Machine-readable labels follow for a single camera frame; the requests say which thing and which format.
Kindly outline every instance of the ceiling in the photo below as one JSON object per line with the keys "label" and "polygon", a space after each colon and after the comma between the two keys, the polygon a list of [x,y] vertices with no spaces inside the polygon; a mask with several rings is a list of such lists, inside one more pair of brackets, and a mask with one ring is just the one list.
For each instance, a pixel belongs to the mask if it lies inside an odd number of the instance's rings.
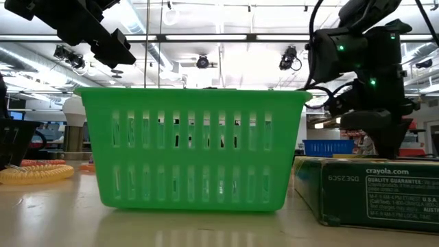
{"label": "ceiling", "polygon": [[[316,0],[184,0],[172,2],[174,10],[168,10],[167,1],[151,0],[149,24],[151,34],[306,34],[309,18]],[[338,24],[337,14],[346,2],[346,0],[325,0],[318,10],[315,28],[336,27]],[[439,10],[428,10],[432,8],[433,0],[424,0],[423,3],[431,22],[435,25],[436,30],[439,30]],[[138,15],[141,24],[145,27],[147,1],[132,0],[131,4],[134,6],[134,14]],[[119,28],[124,34],[130,34],[124,24],[132,20],[134,14],[126,8],[126,3],[123,3],[105,11],[102,25],[109,32]],[[396,18],[409,23],[413,27],[412,34],[429,33],[413,0],[403,0],[398,10],[379,24],[386,24]],[[7,25],[0,26],[1,35],[56,34],[54,30],[39,19],[35,18],[29,22],[8,12],[3,8],[3,5],[0,7],[0,23],[7,23]],[[0,43],[0,47],[6,45],[6,43]],[[216,86],[239,89],[280,88],[294,90],[305,83],[309,72],[304,43],[217,44],[194,42],[157,44],[160,52],[163,52],[171,61],[177,62],[178,66],[176,67],[178,67],[178,70],[173,70],[174,73],[171,74],[161,73],[158,63],[149,54],[146,57],[145,64],[145,46],[141,43],[132,43],[130,51],[137,61],[134,65],[118,65],[116,69],[123,71],[123,74],[120,75],[122,78],[119,79],[112,78],[114,73],[93,58],[87,44],[70,47],[63,43],[31,43],[27,41],[16,45],[35,55],[31,58],[27,57],[27,59],[37,63],[40,58],[46,61],[45,67],[49,67],[51,70],[43,69],[44,73],[58,73],[67,77],[67,82],[63,80],[61,84],[67,83],[69,86],[67,88],[54,88],[56,91],[71,91],[76,86],[86,85],[130,87],[143,86],[144,83],[147,86],[160,84],[162,87],[172,88],[182,88],[183,84],[186,84],[189,88]],[[89,69],[88,72],[85,70],[73,73],[69,64],[53,57],[57,45],[64,45],[70,51],[83,55],[84,59],[93,68]],[[292,70],[280,71],[278,68],[281,55],[289,45],[296,46],[298,58],[302,61],[302,68],[297,72]],[[406,55],[410,55],[411,51],[416,51],[421,45],[424,44],[409,44],[403,48]],[[208,69],[196,68],[195,61],[201,54],[207,55],[209,62],[213,63],[213,67]],[[408,80],[412,76],[415,78],[425,73],[431,73],[439,67],[436,49],[433,53],[427,55],[433,58],[431,68],[413,69],[410,64],[414,62],[405,64],[405,69],[409,71]],[[354,77],[355,74],[347,73],[337,81],[328,83],[327,86],[335,88]],[[418,90],[427,88],[436,83],[435,79],[434,76],[428,77],[422,83],[412,80],[407,83],[407,93],[416,93]],[[34,83],[52,85],[44,80],[34,80]]]}

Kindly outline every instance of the yellow coiled hose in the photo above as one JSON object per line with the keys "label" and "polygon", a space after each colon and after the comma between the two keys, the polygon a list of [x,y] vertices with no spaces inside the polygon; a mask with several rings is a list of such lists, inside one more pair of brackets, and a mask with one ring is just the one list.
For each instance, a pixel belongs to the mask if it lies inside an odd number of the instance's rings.
{"label": "yellow coiled hose", "polygon": [[69,165],[35,165],[21,167],[21,170],[7,168],[0,172],[0,183],[5,185],[34,185],[50,183],[73,175]]}

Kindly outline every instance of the green cardboard box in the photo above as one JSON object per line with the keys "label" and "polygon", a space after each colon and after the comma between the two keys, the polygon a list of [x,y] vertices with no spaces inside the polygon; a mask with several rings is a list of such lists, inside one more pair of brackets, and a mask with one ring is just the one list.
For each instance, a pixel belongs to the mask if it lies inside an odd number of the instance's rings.
{"label": "green cardboard box", "polygon": [[439,233],[439,163],[298,156],[294,188],[326,226]]}

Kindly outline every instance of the blue plastic bin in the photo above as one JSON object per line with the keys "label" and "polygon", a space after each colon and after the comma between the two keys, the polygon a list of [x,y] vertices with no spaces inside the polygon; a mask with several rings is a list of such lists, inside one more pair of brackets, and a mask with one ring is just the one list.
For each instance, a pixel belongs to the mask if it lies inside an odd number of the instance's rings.
{"label": "blue plastic bin", "polygon": [[303,140],[307,156],[332,157],[333,154],[352,154],[353,140]]}

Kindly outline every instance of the person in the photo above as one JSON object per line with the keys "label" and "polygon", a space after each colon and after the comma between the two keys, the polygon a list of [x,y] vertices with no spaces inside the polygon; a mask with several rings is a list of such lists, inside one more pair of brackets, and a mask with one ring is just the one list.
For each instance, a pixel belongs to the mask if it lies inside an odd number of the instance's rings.
{"label": "person", "polygon": [[8,119],[8,108],[6,103],[6,83],[0,73],[0,119]]}

